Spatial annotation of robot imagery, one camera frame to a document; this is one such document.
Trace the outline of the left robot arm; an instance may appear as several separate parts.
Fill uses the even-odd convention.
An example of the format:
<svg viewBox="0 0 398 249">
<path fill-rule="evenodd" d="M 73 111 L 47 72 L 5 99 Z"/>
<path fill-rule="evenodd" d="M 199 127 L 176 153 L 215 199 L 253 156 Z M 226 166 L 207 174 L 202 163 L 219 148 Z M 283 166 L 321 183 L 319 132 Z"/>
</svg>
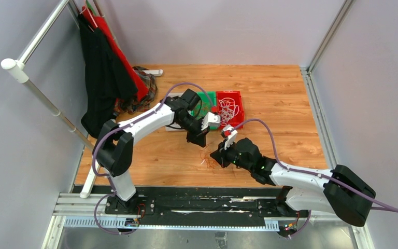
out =
<svg viewBox="0 0 398 249">
<path fill-rule="evenodd" d="M 133 214 L 138 208 L 138 200 L 133 197 L 136 188 L 129 168 L 134 146 L 141 139 L 175 123 L 187 132 L 187 142 L 205 147 L 210 128 L 204 124 L 203 118 L 197 119 L 190 114 L 200 101 L 196 92 L 187 89 L 181 96 L 166 97 L 154 108 L 128 121 L 108 121 L 103 125 L 93 151 L 93 160 L 107 171 L 113 194 L 119 198 L 118 208 L 123 213 Z"/>
</svg>

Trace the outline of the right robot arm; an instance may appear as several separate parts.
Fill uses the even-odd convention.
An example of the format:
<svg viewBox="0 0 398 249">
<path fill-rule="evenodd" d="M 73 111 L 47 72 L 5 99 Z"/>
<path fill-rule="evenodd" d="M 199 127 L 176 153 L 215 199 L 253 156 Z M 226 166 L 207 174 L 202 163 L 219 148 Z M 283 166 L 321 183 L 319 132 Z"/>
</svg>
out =
<svg viewBox="0 0 398 249">
<path fill-rule="evenodd" d="M 233 164 L 247 170 L 262 185 L 282 186 L 282 195 L 275 202 L 282 216 L 302 210 L 327 212 L 362 227 L 372 207 L 365 196 L 376 196 L 374 189 L 347 166 L 319 170 L 279 163 L 262 155 L 248 138 L 231 145 L 223 141 L 210 157 L 223 168 Z"/>
</svg>

